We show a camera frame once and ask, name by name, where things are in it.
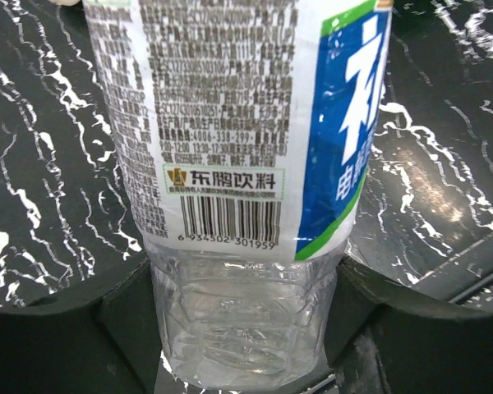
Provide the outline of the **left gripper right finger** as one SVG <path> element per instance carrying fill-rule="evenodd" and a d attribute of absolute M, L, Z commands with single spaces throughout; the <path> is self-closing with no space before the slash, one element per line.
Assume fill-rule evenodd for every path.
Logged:
<path fill-rule="evenodd" d="M 493 312 L 434 299 L 346 256 L 326 328 L 342 393 L 493 393 Z"/>

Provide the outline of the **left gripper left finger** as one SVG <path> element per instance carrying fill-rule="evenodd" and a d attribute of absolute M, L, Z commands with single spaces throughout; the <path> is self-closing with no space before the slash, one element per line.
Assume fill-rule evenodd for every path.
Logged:
<path fill-rule="evenodd" d="M 0 393 L 151 393 L 162 350 L 150 262 L 0 308 Z"/>

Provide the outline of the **clear blue-cap water bottle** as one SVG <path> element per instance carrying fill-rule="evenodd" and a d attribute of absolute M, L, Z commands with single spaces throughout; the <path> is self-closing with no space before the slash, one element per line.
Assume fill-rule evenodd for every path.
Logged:
<path fill-rule="evenodd" d="M 316 366 L 357 213 L 390 1 L 87 1 L 163 352 L 204 389 Z"/>

